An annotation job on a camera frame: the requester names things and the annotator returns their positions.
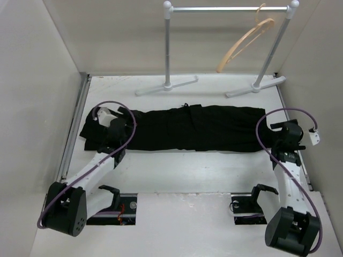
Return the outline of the black trousers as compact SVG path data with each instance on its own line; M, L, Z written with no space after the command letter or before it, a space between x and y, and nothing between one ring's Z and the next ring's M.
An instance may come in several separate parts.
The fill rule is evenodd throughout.
M129 150L195 150L254 153L271 148L277 132L268 128L265 110L185 104L180 108L142 112L132 110L137 127Z

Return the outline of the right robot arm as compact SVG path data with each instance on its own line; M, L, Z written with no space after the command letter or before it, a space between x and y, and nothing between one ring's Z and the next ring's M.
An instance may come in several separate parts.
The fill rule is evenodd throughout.
M249 207L263 211L267 222L265 244L296 256L307 256L314 242L321 242L322 225L311 198L301 185L301 160L297 153L304 150L304 136L296 119L275 123L278 137L267 151L278 187L258 184L252 190Z

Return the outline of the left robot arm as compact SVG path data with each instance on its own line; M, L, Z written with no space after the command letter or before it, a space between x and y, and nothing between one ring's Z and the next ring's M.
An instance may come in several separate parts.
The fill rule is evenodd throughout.
M89 112L79 135L85 139L84 149L95 155L73 177L50 185L37 222L39 229L76 237L95 215L116 214L118 221L123 221L125 202L120 190L100 181L122 161L136 127L133 111L125 107L117 111L94 107Z

